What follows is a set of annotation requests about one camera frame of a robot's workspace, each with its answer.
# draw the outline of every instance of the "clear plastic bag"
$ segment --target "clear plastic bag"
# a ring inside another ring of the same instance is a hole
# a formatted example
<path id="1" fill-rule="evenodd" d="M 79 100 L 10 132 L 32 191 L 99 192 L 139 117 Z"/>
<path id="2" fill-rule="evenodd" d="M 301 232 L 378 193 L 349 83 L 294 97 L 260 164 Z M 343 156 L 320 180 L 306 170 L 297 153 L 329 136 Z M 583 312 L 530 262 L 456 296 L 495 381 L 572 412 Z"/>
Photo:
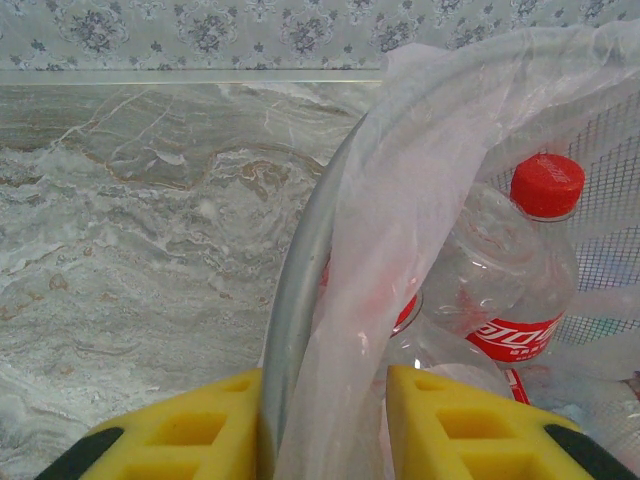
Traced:
<path id="1" fill-rule="evenodd" d="M 331 276 L 278 480 L 358 478 L 350 473 L 358 458 L 369 460 L 361 478 L 374 478 L 364 472 L 376 470 L 381 454 L 363 436 L 380 417 L 361 415 L 371 408 L 371 382 L 398 312 L 424 281 L 474 179 L 493 179 L 541 150 L 563 153 L 589 119 L 640 91 L 640 21 L 524 29 L 454 52 L 419 50 L 394 52 L 398 71 L 351 145 Z M 589 152 L 575 158 L 593 160 Z M 616 221 L 615 228 L 624 222 Z M 607 228 L 600 222 L 597 232 Z M 579 228 L 573 233 L 582 238 Z"/>

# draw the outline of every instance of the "gray marble surface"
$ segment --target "gray marble surface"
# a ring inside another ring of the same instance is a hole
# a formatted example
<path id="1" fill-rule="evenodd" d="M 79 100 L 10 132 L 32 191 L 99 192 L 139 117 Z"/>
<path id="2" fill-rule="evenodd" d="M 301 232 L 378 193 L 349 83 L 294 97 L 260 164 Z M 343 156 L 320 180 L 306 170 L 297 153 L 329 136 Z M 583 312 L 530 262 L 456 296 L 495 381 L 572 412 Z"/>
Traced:
<path id="1" fill-rule="evenodd" d="M 374 84 L 0 87 L 0 479 L 259 358 Z"/>

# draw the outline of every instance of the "plastic bottle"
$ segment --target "plastic bottle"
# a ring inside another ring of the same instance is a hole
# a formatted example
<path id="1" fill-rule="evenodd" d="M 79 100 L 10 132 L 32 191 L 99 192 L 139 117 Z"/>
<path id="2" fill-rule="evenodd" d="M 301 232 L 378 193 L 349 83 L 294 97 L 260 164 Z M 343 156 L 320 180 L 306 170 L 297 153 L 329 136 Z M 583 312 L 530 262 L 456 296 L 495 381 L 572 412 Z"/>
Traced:
<path id="1" fill-rule="evenodd" d="M 584 182 L 582 167 L 560 155 L 538 154 L 515 170 L 511 199 L 533 221 L 544 259 L 515 305 L 467 337 L 503 366 L 547 347 L 576 292 L 578 262 L 564 220 L 575 210 Z"/>
<path id="2" fill-rule="evenodd" d="M 434 325 L 425 317 L 422 306 L 422 294 L 418 293 L 398 317 L 374 380 L 374 391 L 384 396 L 389 365 L 410 365 L 513 398 L 495 362 L 471 342 Z"/>
<path id="3" fill-rule="evenodd" d="M 614 381 L 556 363 L 506 370 L 516 400 L 570 418 L 640 475 L 640 372 Z"/>
<path id="4" fill-rule="evenodd" d="M 532 223 L 502 192 L 476 183 L 422 286 L 436 325 L 466 336 L 512 307 L 542 260 Z"/>

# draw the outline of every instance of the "red label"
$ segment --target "red label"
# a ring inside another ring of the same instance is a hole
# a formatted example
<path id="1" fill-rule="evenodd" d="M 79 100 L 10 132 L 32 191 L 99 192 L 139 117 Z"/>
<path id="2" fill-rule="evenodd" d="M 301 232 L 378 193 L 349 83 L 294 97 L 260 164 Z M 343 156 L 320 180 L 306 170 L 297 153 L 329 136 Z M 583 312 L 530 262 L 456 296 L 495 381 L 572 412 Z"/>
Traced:
<path id="1" fill-rule="evenodd" d="M 495 318 L 467 337 L 499 362 L 522 362 L 542 352 L 555 332 L 560 317 L 540 323 L 512 323 Z"/>
<path id="2" fill-rule="evenodd" d="M 529 397 L 527 397 L 527 392 L 522 385 L 522 381 L 520 380 L 518 372 L 516 372 L 513 368 L 510 368 L 509 370 L 505 370 L 504 376 L 507 377 L 509 387 L 511 387 L 511 393 L 513 394 L 513 398 L 515 399 L 515 401 L 524 403 L 525 405 L 531 405 L 531 402 L 529 402 Z"/>

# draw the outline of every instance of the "wallpaper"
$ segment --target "wallpaper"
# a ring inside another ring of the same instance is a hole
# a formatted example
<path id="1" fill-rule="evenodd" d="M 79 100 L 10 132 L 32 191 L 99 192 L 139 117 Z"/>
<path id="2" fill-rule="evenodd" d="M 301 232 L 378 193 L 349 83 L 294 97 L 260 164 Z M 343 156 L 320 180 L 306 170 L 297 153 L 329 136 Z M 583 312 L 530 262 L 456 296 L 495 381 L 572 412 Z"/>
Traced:
<path id="1" fill-rule="evenodd" d="M 372 69 L 523 26 L 640 17 L 640 0 L 0 0 L 0 69 Z"/>

